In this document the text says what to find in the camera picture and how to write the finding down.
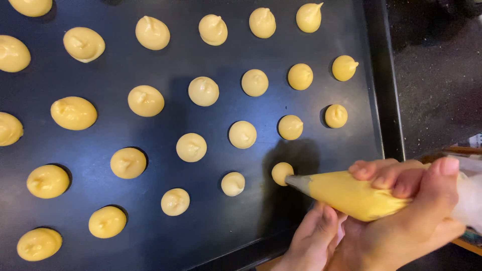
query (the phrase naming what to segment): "right hand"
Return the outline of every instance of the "right hand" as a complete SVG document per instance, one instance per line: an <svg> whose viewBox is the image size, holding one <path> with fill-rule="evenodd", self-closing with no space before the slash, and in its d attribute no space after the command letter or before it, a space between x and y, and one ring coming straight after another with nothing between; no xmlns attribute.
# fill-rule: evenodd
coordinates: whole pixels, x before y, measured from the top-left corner
<svg viewBox="0 0 482 271"><path fill-rule="evenodd" d="M395 271L462 235L465 225L449 218L458 202L458 166L453 158L440 158L429 169L414 161L356 162L349 170L354 177L376 177L381 181L372 186L382 184L396 197L414 199L374 222L349 217L343 224L345 237L325 270Z"/></svg>

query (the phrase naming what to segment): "cream puff dough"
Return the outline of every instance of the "cream puff dough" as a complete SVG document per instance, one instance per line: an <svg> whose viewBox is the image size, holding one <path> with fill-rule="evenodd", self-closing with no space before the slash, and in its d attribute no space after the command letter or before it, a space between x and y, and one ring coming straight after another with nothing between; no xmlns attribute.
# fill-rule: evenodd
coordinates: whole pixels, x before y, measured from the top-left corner
<svg viewBox="0 0 482 271"><path fill-rule="evenodd" d="M306 64L296 64L288 72L288 82L296 90L305 90L313 82L313 71Z"/></svg>
<svg viewBox="0 0 482 271"><path fill-rule="evenodd" d="M0 147L17 142L23 135L24 128L21 122L8 113L0 112Z"/></svg>
<svg viewBox="0 0 482 271"><path fill-rule="evenodd" d="M89 231L98 238L110 238L119 234L125 227L127 217L117 207L106 206L95 211L89 219Z"/></svg>
<svg viewBox="0 0 482 271"><path fill-rule="evenodd" d="M67 172L56 165L43 165L34 169L27 178L27 189L32 195L51 199L67 190L70 180Z"/></svg>
<svg viewBox="0 0 482 271"><path fill-rule="evenodd" d="M284 139L295 140L303 132L303 122L295 115L284 116L278 124L278 132Z"/></svg>
<svg viewBox="0 0 482 271"><path fill-rule="evenodd" d="M218 46L228 38L228 27L221 16L209 14L199 22L199 34L205 43Z"/></svg>
<svg viewBox="0 0 482 271"><path fill-rule="evenodd" d="M180 188L167 191L161 199L162 211L168 216L178 216L189 207L189 194Z"/></svg>
<svg viewBox="0 0 482 271"><path fill-rule="evenodd" d="M19 13L29 17L47 14L52 8L52 0L8 0Z"/></svg>
<svg viewBox="0 0 482 271"><path fill-rule="evenodd" d="M167 46L171 34L160 20L144 16L135 26L135 36L142 46L151 50L160 50Z"/></svg>
<svg viewBox="0 0 482 271"><path fill-rule="evenodd" d="M224 194L234 197L244 190L245 179L239 172L231 172L226 174L221 180L221 189Z"/></svg>
<svg viewBox="0 0 482 271"><path fill-rule="evenodd" d="M86 99L66 97L55 101L50 114L60 127L69 130L87 129L97 120L97 110Z"/></svg>
<svg viewBox="0 0 482 271"><path fill-rule="evenodd" d="M251 69L241 79L241 87L244 92L252 97L261 96L268 89L268 77L263 71Z"/></svg>
<svg viewBox="0 0 482 271"><path fill-rule="evenodd" d="M339 81L346 81L353 77L357 67L358 62L355 62L355 60L351 56L339 56L333 62L333 76Z"/></svg>
<svg viewBox="0 0 482 271"><path fill-rule="evenodd" d="M142 117L153 117L164 108L164 97L151 86L137 86L129 92L127 97L132 112Z"/></svg>
<svg viewBox="0 0 482 271"><path fill-rule="evenodd" d="M258 38L267 39L276 30L276 21L268 8L255 9L249 16L249 28Z"/></svg>
<svg viewBox="0 0 482 271"><path fill-rule="evenodd" d="M18 72L30 64L30 52L18 39L0 35L0 69L7 72Z"/></svg>
<svg viewBox="0 0 482 271"><path fill-rule="evenodd" d="M110 169L119 178L133 179L146 169L146 156L138 149L123 148L110 159Z"/></svg>
<svg viewBox="0 0 482 271"><path fill-rule="evenodd" d="M197 162L206 154L207 144L202 136L189 133L183 135L176 144L179 158L186 162Z"/></svg>
<svg viewBox="0 0 482 271"><path fill-rule="evenodd" d="M236 122L229 129L229 141L239 149L247 149L256 141L256 129L249 122Z"/></svg>
<svg viewBox="0 0 482 271"><path fill-rule="evenodd" d="M198 106L208 107L219 98L219 87L209 77L195 78L187 89L189 98Z"/></svg>
<svg viewBox="0 0 482 271"><path fill-rule="evenodd" d="M54 230L37 228L20 237L18 255L27 261L40 261L55 254L62 246L62 237Z"/></svg>
<svg viewBox="0 0 482 271"><path fill-rule="evenodd" d="M341 105L330 105L325 112L326 124L332 128L340 128L347 123L347 110Z"/></svg>
<svg viewBox="0 0 482 271"><path fill-rule="evenodd" d="M104 52L106 43L94 30L75 27L65 33L64 46L70 56L80 62L88 63Z"/></svg>
<svg viewBox="0 0 482 271"><path fill-rule="evenodd" d="M271 176L273 177L273 180L281 185L281 186L287 186L287 184L284 182L284 179L286 176L289 175L294 175L293 167L285 162L281 162L276 164L276 166L273 167L273 170L271 171Z"/></svg>
<svg viewBox="0 0 482 271"><path fill-rule="evenodd" d="M321 24L321 4L304 4L296 13L296 23L301 31L313 33Z"/></svg>

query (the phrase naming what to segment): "choux pastry dough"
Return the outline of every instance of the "choux pastry dough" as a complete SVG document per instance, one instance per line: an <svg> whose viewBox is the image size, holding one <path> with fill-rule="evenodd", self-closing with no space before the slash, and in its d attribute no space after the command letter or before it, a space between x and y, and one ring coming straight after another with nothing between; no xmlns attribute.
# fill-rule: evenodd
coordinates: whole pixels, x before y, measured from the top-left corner
<svg viewBox="0 0 482 271"><path fill-rule="evenodd" d="M178 216L189 207L189 194L181 188L167 191L161 199L162 211L168 216Z"/></svg>
<svg viewBox="0 0 482 271"><path fill-rule="evenodd" d="M245 121L234 123L229 129L229 141L239 149L247 149L256 141L256 129Z"/></svg>
<svg viewBox="0 0 482 271"><path fill-rule="evenodd" d="M261 96L268 89L268 77L258 69L247 71L241 79L241 87L244 92L252 97Z"/></svg>
<svg viewBox="0 0 482 271"><path fill-rule="evenodd" d="M37 228L20 237L18 255L27 261L40 261L55 254L62 246L62 237L54 230Z"/></svg>
<svg viewBox="0 0 482 271"><path fill-rule="evenodd" d="M284 139L295 140L303 132L303 122L295 115L284 116L278 124L278 132Z"/></svg>
<svg viewBox="0 0 482 271"><path fill-rule="evenodd" d="M69 130L87 129L97 120L97 110L86 99L65 97L55 101L50 114L60 127Z"/></svg>
<svg viewBox="0 0 482 271"><path fill-rule="evenodd" d="M123 148L110 159L110 169L119 178L133 179L146 169L146 156L138 149Z"/></svg>
<svg viewBox="0 0 482 271"><path fill-rule="evenodd" d="M179 158L186 162L197 162L206 154L207 144L202 136L189 133L183 135L176 144Z"/></svg>
<svg viewBox="0 0 482 271"><path fill-rule="evenodd" d="M289 175L294 175L293 167L285 162L281 162L276 164L276 166L273 167L273 170L271 171L271 176L273 177L273 180L281 185L281 186L287 186L287 184L284 182L284 179L286 176Z"/></svg>
<svg viewBox="0 0 482 271"><path fill-rule="evenodd" d="M218 46L228 38L228 27L221 16L209 14L199 22L199 34L205 43Z"/></svg>
<svg viewBox="0 0 482 271"><path fill-rule="evenodd" d="M149 16L144 16L137 22L135 36L142 46L151 50L166 47L171 39L167 26L160 20Z"/></svg>
<svg viewBox="0 0 482 271"><path fill-rule="evenodd" d="M110 238L119 234L125 227L127 217L117 207L106 206L95 211L89 219L89 231L98 238Z"/></svg>
<svg viewBox="0 0 482 271"><path fill-rule="evenodd" d="M321 24L321 4L304 4L296 13L296 23L301 31L313 33Z"/></svg>
<svg viewBox="0 0 482 271"><path fill-rule="evenodd" d="M276 21L268 8L255 9L249 16L249 28L258 38L267 39L276 30Z"/></svg>
<svg viewBox="0 0 482 271"><path fill-rule="evenodd" d="M296 90L305 90L313 82L313 71L306 64L296 64L288 72L288 82Z"/></svg>
<svg viewBox="0 0 482 271"><path fill-rule="evenodd" d="M130 109L139 116L153 117L164 108L164 97L151 86L137 86L127 97Z"/></svg>
<svg viewBox="0 0 482 271"><path fill-rule="evenodd" d="M34 169L27 178L28 191L42 199L51 199L62 195L69 184L67 172L52 164Z"/></svg>
<svg viewBox="0 0 482 271"><path fill-rule="evenodd" d="M88 63L104 52L106 43L94 30L75 27L65 33L64 46L70 56L80 62Z"/></svg>
<svg viewBox="0 0 482 271"><path fill-rule="evenodd" d="M224 194L234 197L244 190L244 184L244 176L241 173L231 172L221 180L221 189Z"/></svg>
<svg viewBox="0 0 482 271"><path fill-rule="evenodd" d="M333 76L339 81L346 81L353 77L358 67L358 62L348 55L342 55L333 62Z"/></svg>
<svg viewBox="0 0 482 271"><path fill-rule="evenodd" d="M325 112L326 124L332 128L340 128L347 123L347 110L341 105L330 105Z"/></svg>
<svg viewBox="0 0 482 271"><path fill-rule="evenodd" d="M7 72L18 72L30 64L30 52L18 39L0 35L0 69Z"/></svg>
<svg viewBox="0 0 482 271"><path fill-rule="evenodd" d="M9 113L0 112L0 147L17 142L23 135L24 128L20 121Z"/></svg>
<svg viewBox="0 0 482 271"><path fill-rule="evenodd" d="M198 106L207 107L214 104L219 98L219 87L209 77L195 78L187 89L189 98Z"/></svg>
<svg viewBox="0 0 482 271"><path fill-rule="evenodd" d="M47 14L52 8L52 0L8 0L19 13L29 17Z"/></svg>

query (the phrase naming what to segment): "yellow dough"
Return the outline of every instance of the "yellow dough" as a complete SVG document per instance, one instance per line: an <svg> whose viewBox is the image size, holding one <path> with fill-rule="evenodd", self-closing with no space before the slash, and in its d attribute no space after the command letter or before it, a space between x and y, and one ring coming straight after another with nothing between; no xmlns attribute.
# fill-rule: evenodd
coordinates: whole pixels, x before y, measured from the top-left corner
<svg viewBox="0 0 482 271"><path fill-rule="evenodd" d="M164 108L164 97L151 86L137 86L129 92L127 102L131 110L142 117L152 117Z"/></svg>
<svg viewBox="0 0 482 271"><path fill-rule="evenodd" d="M247 71L241 79L241 87L247 95L261 96L268 89L268 77L258 69Z"/></svg>
<svg viewBox="0 0 482 271"><path fill-rule="evenodd" d="M197 162L206 154L207 144L202 136L189 133L183 135L176 144L179 158L186 162Z"/></svg>
<svg viewBox="0 0 482 271"><path fill-rule="evenodd" d="M180 188L167 191L161 199L162 211L168 216L178 216L189 207L189 194Z"/></svg>
<svg viewBox="0 0 482 271"><path fill-rule="evenodd" d="M284 139L297 139L303 132L303 122L295 115L284 116L278 124L278 132Z"/></svg>
<svg viewBox="0 0 482 271"><path fill-rule="evenodd" d="M70 183L67 172L56 165L43 165L28 175L27 189L32 195L51 199L62 195Z"/></svg>
<svg viewBox="0 0 482 271"><path fill-rule="evenodd" d="M8 146L24 135L20 121L9 113L0 112L0 146Z"/></svg>
<svg viewBox="0 0 482 271"><path fill-rule="evenodd" d="M110 159L110 169L119 178L133 179L146 169L146 156L138 149L123 148Z"/></svg>
<svg viewBox="0 0 482 271"><path fill-rule="evenodd" d="M361 221L394 214L410 202L410 199L394 198L390 190L372 188L371 182L356 180L347 171L315 174L309 178L310 197Z"/></svg>
<svg viewBox="0 0 482 271"><path fill-rule="evenodd" d="M55 254L62 246L62 237L54 230L37 228L20 237L18 255L27 261L40 261Z"/></svg>
<svg viewBox="0 0 482 271"><path fill-rule="evenodd" d="M223 44L228 37L228 27L221 19L221 16L209 14L199 22L199 34L201 39L213 46Z"/></svg>
<svg viewBox="0 0 482 271"><path fill-rule="evenodd" d="M224 194L234 197L244 190L244 176L239 172L231 172L221 180L221 189Z"/></svg>
<svg viewBox="0 0 482 271"><path fill-rule="evenodd" d="M95 107L86 99L66 97L55 101L50 114L60 127L69 130L87 129L97 120Z"/></svg>
<svg viewBox="0 0 482 271"><path fill-rule="evenodd" d="M296 64L288 72L288 82L296 90L305 90L313 82L313 71L306 64Z"/></svg>
<svg viewBox="0 0 482 271"><path fill-rule="evenodd" d="M249 122L236 122L229 130L229 140L233 146L247 149L256 141L256 129Z"/></svg>
<svg viewBox="0 0 482 271"><path fill-rule="evenodd" d="M332 128L340 128L347 123L348 112L341 105L330 105L325 113L326 124Z"/></svg>
<svg viewBox="0 0 482 271"><path fill-rule="evenodd" d="M195 78L187 89L189 98L198 106L208 107L219 98L219 87L209 77Z"/></svg>
<svg viewBox="0 0 482 271"><path fill-rule="evenodd" d="M346 81L353 77L357 70L358 62L348 55L342 55L333 62L333 76L339 81Z"/></svg>
<svg viewBox="0 0 482 271"><path fill-rule="evenodd" d="M267 39L276 30L276 21L268 8L255 9L249 16L249 28L258 38Z"/></svg>
<svg viewBox="0 0 482 271"><path fill-rule="evenodd" d="M142 46L151 50L166 47L171 39L167 26L160 20L149 16L144 16L137 22L135 36Z"/></svg>
<svg viewBox="0 0 482 271"><path fill-rule="evenodd" d="M29 17L47 14L52 8L52 0L8 0L19 13Z"/></svg>
<svg viewBox="0 0 482 271"><path fill-rule="evenodd" d="M83 63L95 60L106 48L104 39L86 27L75 27L67 31L64 46L69 55Z"/></svg>
<svg viewBox="0 0 482 271"><path fill-rule="evenodd" d="M276 164L276 166L274 166L273 170L271 171L271 176L273 177L273 180L281 186L287 186L287 184L284 182L284 179L286 178L286 176L294 174L295 172L293 171L293 167L285 162Z"/></svg>
<svg viewBox="0 0 482 271"><path fill-rule="evenodd" d="M89 231L98 238L110 238L119 234L125 227L125 213L114 206L106 206L95 211L89 219Z"/></svg>
<svg viewBox="0 0 482 271"><path fill-rule="evenodd" d="M301 31L313 33L321 24L321 4L304 4L296 13L296 23Z"/></svg>
<svg viewBox="0 0 482 271"><path fill-rule="evenodd" d="M30 63L30 52L18 39L0 35L0 69L7 72L18 72Z"/></svg>

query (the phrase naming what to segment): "black baking tray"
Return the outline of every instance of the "black baking tray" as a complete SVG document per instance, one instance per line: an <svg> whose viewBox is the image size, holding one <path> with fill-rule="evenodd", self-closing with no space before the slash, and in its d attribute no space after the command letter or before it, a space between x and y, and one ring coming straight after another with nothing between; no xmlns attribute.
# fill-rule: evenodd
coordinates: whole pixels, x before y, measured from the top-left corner
<svg viewBox="0 0 482 271"><path fill-rule="evenodd" d="M0 34L29 48L32 61L18 73L0 71L0 111L16 116L25 134L0 147L0 270L150 271L244 270L286 251L311 200L270 177L278 162L301 175L347 169L359 159L404 159L396 86L383 0L328 0L318 31L301 32L298 8L310 0L70 0L54 3L40 18L17 13L0 1ZM249 30L248 18L269 7L277 29L269 39ZM228 39L210 46L199 37L198 23L207 14L222 16ZM135 38L144 15L163 21L171 41L160 51L142 47ZM68 55L62 44L72 27L89 27L106 42L105 52L85 64ZM346 82L330 74L333 60L348 54L359 61ZM286 76L297 63L308 64L313 84L290 88ZM260 97L241 89L244 72L257 68L269 78ZM210 107L193 104L187 94L192 79L208 76L220 89ZM127 94L151 85L165 98L157 116L132 113ZM83 131L59 127L51 104L80 96L98 110L96 123ZM347 108L348 122L330 129L323 122L328 105ZM278 120L294 114L305 123L302 136L282 140ZM257 129L249 149L230 145L228 129L246 120ZM185 133L198 133L208 150L196 163L180 160L175 145ZM111 172L112 154L124 147L142 149L148 166L138 178L120 179ZM68 168L72 183L54 199L32 196L28 174L57 163ZM244 192L228 197L220 179L230 171L246 178ZM169 217L161 197L183 188L189 209ZM117 204L125 208L125 229L109 239L89 233L95 210ZM51 227L63 236L52 257L27 262L16 253L18 239L36 227Z"/></svg>

